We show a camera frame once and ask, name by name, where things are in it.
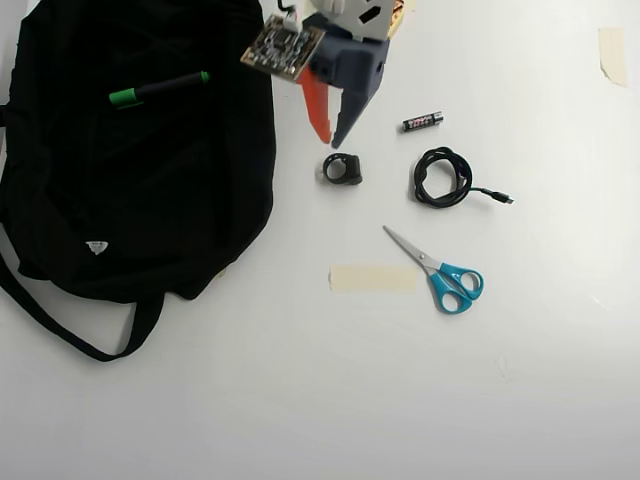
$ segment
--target backpack strap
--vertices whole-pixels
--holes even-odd
[[[164,306],[164,295],[138,302],[128,345],[122,353],[109,355],[77,337],[50,317],[13,276],[1,254],[0,286],[44,328],[62,338],[65,342],[70,343],[85,355],[105,363],[117,360],[118,358],[128,357],[138,350],[158,323],[158,319],[162,313],[162,307]]]

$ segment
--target circuit board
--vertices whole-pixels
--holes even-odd
[[[325,32],[317,28],[295,32],[285,28],[284,19],[272,15],[241,62],[290,82],[296,82],[309,64]]]

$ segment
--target cable connector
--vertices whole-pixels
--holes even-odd
[[[494,200],[496,200],[497,202],[506,203],[507,205],[511,205],[514,202],[513,198],[511,198],[506,193],[494,192],[494,191],[488,190],[486,188],[478,188],[478,189],[473,189],[472,188],[471,190],[472,191],[475,190],[476,192],[484,193],[485,195],[488,195],[491,198],[493,198]]]
[[[497,200],[498,202],[506,203],[507,205],[511,205],[514,202],[513,198],[511,198],[506,193],[502,193],[502,192],[493,192],[491,194],[491,198],[493,198],[494,200]]]

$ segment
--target masking tape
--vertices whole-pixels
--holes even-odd
[[[600,66],[606,77],[616,85],[628,86],[627,66],[624,58],[624,29],[601,28]]]
[[[334,292],[411,293],[417,273],[413,267],[333,265],[329,281]]]

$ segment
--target black marker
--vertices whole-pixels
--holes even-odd
[[[109,95],[111,104],[118,110],[142,105],[145,100],[162,96],[165,93],[175,92],[189,87],[197,87],[209,83],[211,77],[207,72],[193,73],[184,77],[152,83],[138,88],[129,88],[121,92]]]

